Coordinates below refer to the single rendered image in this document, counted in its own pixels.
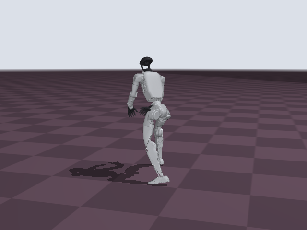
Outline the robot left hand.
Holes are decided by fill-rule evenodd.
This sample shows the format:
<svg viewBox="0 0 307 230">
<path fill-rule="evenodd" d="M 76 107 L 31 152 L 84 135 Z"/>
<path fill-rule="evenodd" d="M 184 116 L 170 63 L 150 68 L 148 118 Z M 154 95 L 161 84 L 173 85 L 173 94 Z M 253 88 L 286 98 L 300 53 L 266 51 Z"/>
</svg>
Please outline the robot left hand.
<svg viewBox="0 0 307 230">
<path fill-rule="evenodd" d="M 129 107 L 128 107 L 128 115 L 129 115 L 129 117 L 130 117 L 131 113 L 132 113 L 132 115 L 133 115 L 134 110 L 137 112 L 137 110 L 136 110 L 135 108 L 133 108 L 133 109 L 130 110 Z M 135 112 L 134 112 L 134 114 L 135 114 Z M 132 117 L 132 115 L 131 115 L 131 117 Z M 135 115 L 136 115 L 136 114 L 135 114 Z M 133 117 L 134 117 L 134 115 L 133 115 Z"/>
</svg>

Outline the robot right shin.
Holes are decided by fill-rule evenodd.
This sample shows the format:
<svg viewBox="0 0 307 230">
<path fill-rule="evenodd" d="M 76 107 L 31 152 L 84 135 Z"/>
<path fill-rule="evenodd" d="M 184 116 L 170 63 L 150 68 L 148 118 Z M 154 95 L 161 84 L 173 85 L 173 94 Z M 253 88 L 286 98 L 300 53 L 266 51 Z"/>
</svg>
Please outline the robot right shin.
<svg viewBox="0 0 307 230">
<path fill-rule="evenodd" d="M 163 147 L 163 130 L 161 128 L 162 134 L 161 136 L 156 136 L 155 137 L 155 143 L 157 145 L 157 152 L 158 152 L 158 156 L 162 158 L 162 147 Z"/>
</svg>

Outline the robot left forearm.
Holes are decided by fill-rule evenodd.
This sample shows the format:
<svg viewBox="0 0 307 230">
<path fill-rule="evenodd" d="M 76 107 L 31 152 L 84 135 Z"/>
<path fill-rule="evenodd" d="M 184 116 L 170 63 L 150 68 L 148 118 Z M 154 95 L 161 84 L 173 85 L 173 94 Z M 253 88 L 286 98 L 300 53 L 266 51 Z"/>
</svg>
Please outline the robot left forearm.
<svg viewBox="0 0 307 230">
<path fill-rule="evenodd" d="M 129 107 L 129 109 L 131 110 L 131 109 L 133 109 L 133 102 L 134 102 L 135 98 L 130 97 L 130 95 L 131 95 L 131 91 L 130 91 L 128 102 L 127 102 L 127 105 Z"/>
</svg>

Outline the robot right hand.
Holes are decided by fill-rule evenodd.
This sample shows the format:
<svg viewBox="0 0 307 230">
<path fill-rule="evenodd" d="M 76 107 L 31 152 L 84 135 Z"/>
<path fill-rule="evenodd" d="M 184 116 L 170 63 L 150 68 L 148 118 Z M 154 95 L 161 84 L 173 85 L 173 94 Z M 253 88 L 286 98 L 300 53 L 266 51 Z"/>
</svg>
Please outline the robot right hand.
<svg viewBox="0 0 307 230">
<path fill-rule="evenodd" d="M 152 107 L 152 105 L 150 105 L 149 107 L 142 107 L 141 110 L 139 111 L 139 113 L 140 113 L 141 111 L 143 112 L 143 114 L 144 114 L 145 112 L 147 113 L 148 111 L 151 110 L 151 109 L 150 109 L 151 107 Z M 140 114 L 142 114 L 142 112 L 141 112 Z M 144 114 L 144 116 L 146 115 L 146 113 Z M 142 114 L 142 115 L 143 115 L 143 114 Z"/>
</svg>

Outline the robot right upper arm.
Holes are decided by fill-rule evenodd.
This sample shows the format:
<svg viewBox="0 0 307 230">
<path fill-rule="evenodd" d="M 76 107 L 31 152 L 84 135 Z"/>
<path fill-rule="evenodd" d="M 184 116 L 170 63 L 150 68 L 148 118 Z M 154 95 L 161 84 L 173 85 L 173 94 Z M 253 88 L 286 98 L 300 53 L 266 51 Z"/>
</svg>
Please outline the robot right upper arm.
<svg viewBox="0 0 307 230">
<path fill-rule="evenodd" d="M 163 87 L 163 96 L 164 96 L 164 83 L 165 83 L 165 77 L 160 76 L 162 81 L 162 87 Z M 163 98 L 163 97 L 162 97 Z"/>
</svg>

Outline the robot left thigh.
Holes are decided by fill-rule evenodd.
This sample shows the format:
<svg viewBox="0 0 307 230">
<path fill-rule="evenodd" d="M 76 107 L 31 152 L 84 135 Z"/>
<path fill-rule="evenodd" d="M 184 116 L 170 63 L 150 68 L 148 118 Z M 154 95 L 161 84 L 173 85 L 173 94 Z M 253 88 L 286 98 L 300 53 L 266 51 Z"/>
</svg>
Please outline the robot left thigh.
<svg viewBox="0 0 307 230">
<path fill-rule="evenodd" d="M 157 120 L 159 118 L 159 113 L 160 113 L 159 109 L 152 109 L 146 113 L 144 123 L 143 123 L 143 140 L 144 140 L 146 148 L 147 148 L 147 144 L 149 142 L 152 142 L 151 137 L 153 135 L 154 126 L 155 126 L 153 120 Z M 157 148 L 156 144 L 155 144 L 155 148 Z"/>
</svg>

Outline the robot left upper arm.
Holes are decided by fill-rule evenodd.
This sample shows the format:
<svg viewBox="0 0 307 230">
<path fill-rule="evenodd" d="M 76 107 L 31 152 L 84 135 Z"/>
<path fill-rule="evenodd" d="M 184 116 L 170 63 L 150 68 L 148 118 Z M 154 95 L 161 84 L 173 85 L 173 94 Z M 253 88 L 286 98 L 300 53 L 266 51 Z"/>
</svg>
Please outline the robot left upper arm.
<svg viewBox="0 0 307 230">
<path fill-rule="evenodd" d="M 142 79 L 143 79 L 143 76 L 144 75 L 140 74 L 140 73 L 134 75 L 133 83 L 132 83 L 132 91 L 131 91 L 130 97 L 133 97 L 133 98 L 137 97 L 137 93 L 138 93 L 137 89 L 138 89 L 138 86 L 139 86 L 139 82 L 141 82 Z"/>
</svg>

